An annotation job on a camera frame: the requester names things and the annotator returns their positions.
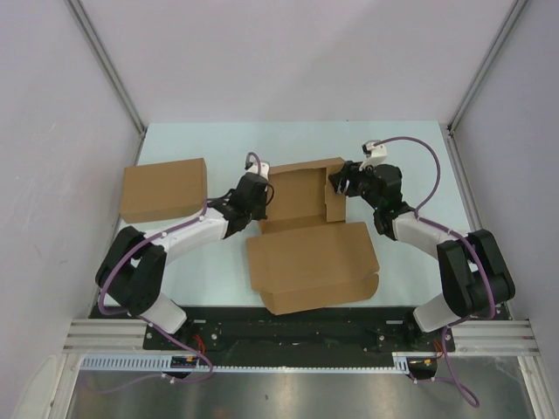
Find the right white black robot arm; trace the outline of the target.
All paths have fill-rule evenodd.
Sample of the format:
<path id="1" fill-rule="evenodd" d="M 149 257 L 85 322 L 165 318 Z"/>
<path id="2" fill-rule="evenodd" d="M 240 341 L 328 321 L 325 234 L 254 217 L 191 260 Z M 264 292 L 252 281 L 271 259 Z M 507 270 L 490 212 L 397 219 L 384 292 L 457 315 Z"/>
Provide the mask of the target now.
<path id="1" fill-rule="evenodd" d="M 468 319 L 492 319 L 497 306 L 516 288 L 500 247 L 489 230 L 467 234 L 449 229 L 416 213 L 401 192 L 401 170 L 389 164 L 363 168 L 345 161 L 328 177 L 334 192 L 358 196 L 373 209 L 378 234 L 409 244 L 438 262 L 442 292 L 406 314 L 404 343 L 423 350 L 435 333 Z"/>

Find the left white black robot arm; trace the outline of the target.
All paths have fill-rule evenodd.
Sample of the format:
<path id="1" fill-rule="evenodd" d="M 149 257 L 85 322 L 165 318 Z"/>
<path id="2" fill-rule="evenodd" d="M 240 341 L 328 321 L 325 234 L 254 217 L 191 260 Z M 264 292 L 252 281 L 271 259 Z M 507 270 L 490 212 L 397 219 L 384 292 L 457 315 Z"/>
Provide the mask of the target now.
<path id="1" fill-rule="evenodd" d="M 235 188 L 180 223 L 151 233 L 133 226 L 120 230 L 95 276 L 100 312 L 142 319 L 173 348 L 187 347 L 193 328 L 187 313 L 162 292 L 165 268 L 197 247 L 266 219 L 269 186 L 264 169 L 247 170 Z"/>

